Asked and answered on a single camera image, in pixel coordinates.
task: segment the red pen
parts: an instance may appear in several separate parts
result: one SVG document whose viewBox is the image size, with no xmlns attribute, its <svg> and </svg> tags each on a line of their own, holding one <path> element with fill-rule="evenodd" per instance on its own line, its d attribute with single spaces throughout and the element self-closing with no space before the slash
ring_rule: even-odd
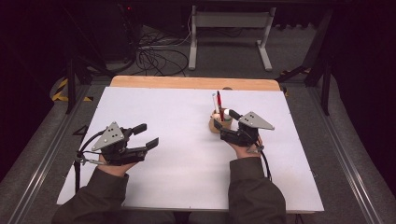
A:
<svg viewBox="0 0 396 224">
<path fill-rule="evenodd" d="M 221 110 L 221 96 L 220 96 L 220 92 L 219 91 L 218 91 L 218 105 L 219 105 L 221 121 L 224 121 L 224 114 L 223 114 L 223 111 Z"/>
</svg>

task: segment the white pen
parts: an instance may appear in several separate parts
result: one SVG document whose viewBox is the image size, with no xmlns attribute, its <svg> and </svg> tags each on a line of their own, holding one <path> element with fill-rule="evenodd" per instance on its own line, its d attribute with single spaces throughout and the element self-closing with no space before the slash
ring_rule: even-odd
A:
<svg viewBox="0 0 396 224">
<path fill-rule="evenodd" d="M 218 105 L 218 97 L 215 93 L 212 94 L 213 97 L 213 104 L 215 104 L 215 110 L 216 110 L 216 114 L 219 114 L 219 105 Z"/>
</svg>

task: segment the beige cup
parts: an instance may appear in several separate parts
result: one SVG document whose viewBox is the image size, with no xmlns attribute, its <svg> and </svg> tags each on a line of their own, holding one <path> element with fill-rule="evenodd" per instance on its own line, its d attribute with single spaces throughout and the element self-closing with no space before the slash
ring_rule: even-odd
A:
<svg viewBox="0 0 396 224">
<path fill-rule="evenodd" d="M 220 133 L 220 131 L 215 127 L 214 119 L 216 119 L 223 126 L 223 128 L 231 129 L 231 124 L 233 123 L 233 119 L 221 121 L 220 114 L 216 114 L 215 111 L 213 111 L 209 121 L 210 132 Z"/>
</svg>

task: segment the black sleeve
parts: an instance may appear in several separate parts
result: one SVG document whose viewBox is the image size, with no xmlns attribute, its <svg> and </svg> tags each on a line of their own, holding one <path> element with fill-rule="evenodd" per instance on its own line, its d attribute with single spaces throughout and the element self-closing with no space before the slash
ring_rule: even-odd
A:
<svg viewBox="0 0 396 224">
<path fill-rule="evenodd" d="M 264 176 L 261 158 L 230 162 L 228 191 L 232 224 L 286 223 L 286 203 L 279 188 Z"/>
<path fill-rule="evenodd" d="M 119 210 L 125 200 L 128 178 L 96 168 L 88 185 L 56 211 L 52 223 L 105 223 L 107 213 Z"/>
</svg>

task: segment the white tabletop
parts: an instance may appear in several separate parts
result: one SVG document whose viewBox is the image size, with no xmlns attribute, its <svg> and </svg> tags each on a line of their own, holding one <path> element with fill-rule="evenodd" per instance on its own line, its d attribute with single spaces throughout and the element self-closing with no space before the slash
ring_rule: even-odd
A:
<svg viewBox="0 0 396 224">
<path fill-rule="evenodd" d="M 128 147 L 142 147 L 159 137 L 160 144 L 148 152 L 128 174 L 124 206 L 168 210 L 228 209 L 229 161 L 233 150 L 208 128 L 216 90 L 145 89 L 107 87 L 93 116 L 85 143 L 112 121 L 133 128 L 147 123 L 148 129 L 131 136 Z M 241 115 L 254 111 L 275 126 L 260 130 L 264 153 L 273 182 L 286 199 L 288 213 L 323 211 L 318 188 L 310 171 L 282 91 L 220 91 L 223 107 Z M 233 121 L 232 129 L 236 130 Z M 81 166 L 85 186 L 95 165 Z M 60 193 L 58 204 L 74 194 L 73 166 Z"/>
</svg>

